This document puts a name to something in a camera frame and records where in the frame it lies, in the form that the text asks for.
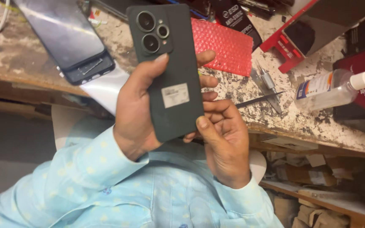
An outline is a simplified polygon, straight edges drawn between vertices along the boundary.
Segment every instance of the gray floor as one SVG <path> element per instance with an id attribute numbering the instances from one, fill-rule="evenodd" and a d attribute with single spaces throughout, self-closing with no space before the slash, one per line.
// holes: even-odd
<path id="1" fill-rule="evenodd" d="M 0 113 L 0 193 L 55 152 L 51 121 Z"/>

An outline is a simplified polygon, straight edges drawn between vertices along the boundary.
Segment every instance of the hand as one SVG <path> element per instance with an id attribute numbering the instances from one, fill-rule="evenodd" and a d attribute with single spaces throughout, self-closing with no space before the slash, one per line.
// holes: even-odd
<path id="1" fill-rule="evenodd" d="M 201 67 L 215 58 L 215 52 L 208 50 L 196 57 L 197 66 Z M 150 119 L 147 88 L 165 71 L 168 60 L 169 56 L 163 54 L 154 61 L 140 63 L 119 91 L 114 138 L 122 152 L 132 161 L 161 145 Z M 202 75 L 200 83 L 201 87 L 216 87 L 218 80 Z M 217 92 L 202 95 L 204 101 L 213 101 L 217 96 Z"/>
<path id="2" fill-rule="evenodd" d="M 250 182 L 249 135 L 236 106 L 230 100 L 204 102 L 205 117 L 197 119 L 204 138 L 206 162 L 222 184 L 240 189 Z M 195 133 L 185 136 L 189 142 Z"/>

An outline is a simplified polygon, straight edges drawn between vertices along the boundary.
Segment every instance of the shirt sleeve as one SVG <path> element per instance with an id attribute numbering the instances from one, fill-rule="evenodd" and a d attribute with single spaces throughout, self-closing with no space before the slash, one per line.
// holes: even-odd
<path id="1" fill-rule="evenodd" d="M 88 202 L 144 167 L 148 156 L 136 162 L 119 149 L 110 127 L 93 140 L 56 152 L 52 161 L 39 165 L 0 194 L 0 225 L 49 227 L 66 213 Z"/>
<path id="2" fill-rule="evenodd" d="M 266 191 L 252 177 L 241 189 L 232 189 L 214 179 L 216 191 L 231 220 L 243 219 L 248 227 L 283 228 L 274 215 Z"/>

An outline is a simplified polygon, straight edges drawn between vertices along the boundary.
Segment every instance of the shirt cuff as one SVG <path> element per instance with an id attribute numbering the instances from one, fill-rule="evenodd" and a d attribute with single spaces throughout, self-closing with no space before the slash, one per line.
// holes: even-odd
<path id="1" fill-rule="evenodd" d="M 113 186 L 149 163 L 147 155 L 137 162 L 129 160 L 120 150 L 110 127 L 76 153 L 83 175 L 101 186 Z"/>
<path id="2" fill-rule="evenodd" d="M 216 179 L 214 179 L 214 185 L 227 211 L 242 215 L 252 215 L 259 212 L 264 203 L 263 189 L 258 186 L 254 177 L 241 189 L 232 189 L 221 184 Z"/>

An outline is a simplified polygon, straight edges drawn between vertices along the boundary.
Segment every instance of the plastic bottle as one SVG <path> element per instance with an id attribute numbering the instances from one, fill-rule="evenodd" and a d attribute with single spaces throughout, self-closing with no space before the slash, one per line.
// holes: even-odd
<path id="1" fill-rule="evenodd" d="M 364 88 L 365 72 L 353 75 L 348 70 L 338 69 L 299 85 L 295 105 L 306 111 L 346 105 Z"/>

